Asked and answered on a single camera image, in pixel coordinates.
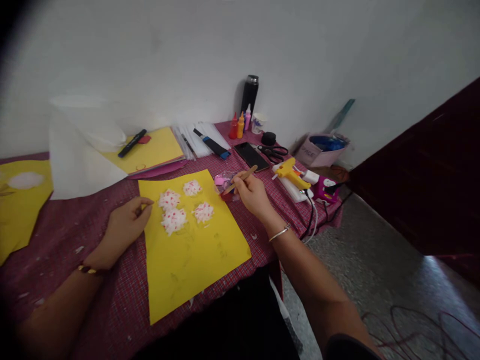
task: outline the black phone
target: black phone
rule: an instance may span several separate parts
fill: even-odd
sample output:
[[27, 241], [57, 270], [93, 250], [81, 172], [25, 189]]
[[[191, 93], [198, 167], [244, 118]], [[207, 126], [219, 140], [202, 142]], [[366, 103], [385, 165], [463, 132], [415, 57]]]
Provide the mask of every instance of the black phone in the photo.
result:
[[242, 142], [233, 148], [249, 167], [258, 166], [256, 173], [270, 167], [270, 164], [248, 142]]

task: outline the black scissors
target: black scissors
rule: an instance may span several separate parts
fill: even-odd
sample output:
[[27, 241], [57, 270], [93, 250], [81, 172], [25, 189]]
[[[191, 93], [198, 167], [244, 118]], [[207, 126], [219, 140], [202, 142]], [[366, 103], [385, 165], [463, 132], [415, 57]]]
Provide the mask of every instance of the black scissors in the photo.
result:
[[258, 152], [264, 154], [273, 164], [284, 162], [284, 156], [289, 154], [289, 150], [283, 146], [250, 145]]

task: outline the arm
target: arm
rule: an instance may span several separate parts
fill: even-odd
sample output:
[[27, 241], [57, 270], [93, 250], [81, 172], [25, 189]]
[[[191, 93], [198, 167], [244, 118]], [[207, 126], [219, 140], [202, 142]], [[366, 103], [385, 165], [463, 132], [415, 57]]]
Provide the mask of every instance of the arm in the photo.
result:
[[[105, 236], [84, 260], [92, 269], [111, 269], [140, 236], [153, 201], [136, 197], [110, 214]], [[18, 327], [26, 352], [40, 359], [66, 358], [103, 277], [74, 270], [60, 287]]]
[[[250, 175], [233, 179], [245, 207], [265, 226], [269, 237], [287, 223], [274, 210], [261, 180]], [[381, 356], [355, 305], [322, 262], [289, 230], [272, 241], [273, 248], [298, 294], [322, 352], [335, 334], [355, 338]]]

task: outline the black thermos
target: black thermos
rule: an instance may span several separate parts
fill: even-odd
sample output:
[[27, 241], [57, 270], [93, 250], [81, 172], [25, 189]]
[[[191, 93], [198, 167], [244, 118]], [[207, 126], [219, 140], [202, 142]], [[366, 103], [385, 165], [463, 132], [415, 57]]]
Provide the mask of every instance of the black thermos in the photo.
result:
[[243, 88], [243, 97], [241, 98], [240, 113], [245, 114], [245, 110], [249, 107], [250, 111], [254, 113], [255, 99], [259, 92], [259, 77], [255, 75], [248, 75], [246, 77], [245, 86]]

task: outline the paint bottle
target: paint bottle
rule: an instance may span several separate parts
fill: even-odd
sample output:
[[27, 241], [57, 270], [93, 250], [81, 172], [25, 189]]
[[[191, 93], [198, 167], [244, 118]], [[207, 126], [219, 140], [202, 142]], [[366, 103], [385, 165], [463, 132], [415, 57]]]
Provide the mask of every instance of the paint bottle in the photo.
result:
[[250, 104], [248, 104], [248, 107], [246, 108], [246, 111], [245, 111], [245, 128], [243, 129], [243, 132], [246, 132], [249, 129], [251, 118], [252, 118], [252, 112], [250, 111]]
[[244, 137], [244, 127], [245, 127], [245, 118], [244, 118], [244, 112], [241, 112], [240, 118], [238, 119], [238, 129], [236, 131], [236, 138], [241, 139]]
[[235, 111], [235, 115], [233, 116], [233, 119], [231, 120], [230, 133], [228, 134], [228, 137], [230, 139], [236, 139], [237, 138], [237, 127], [238, 127], [237, 112]]

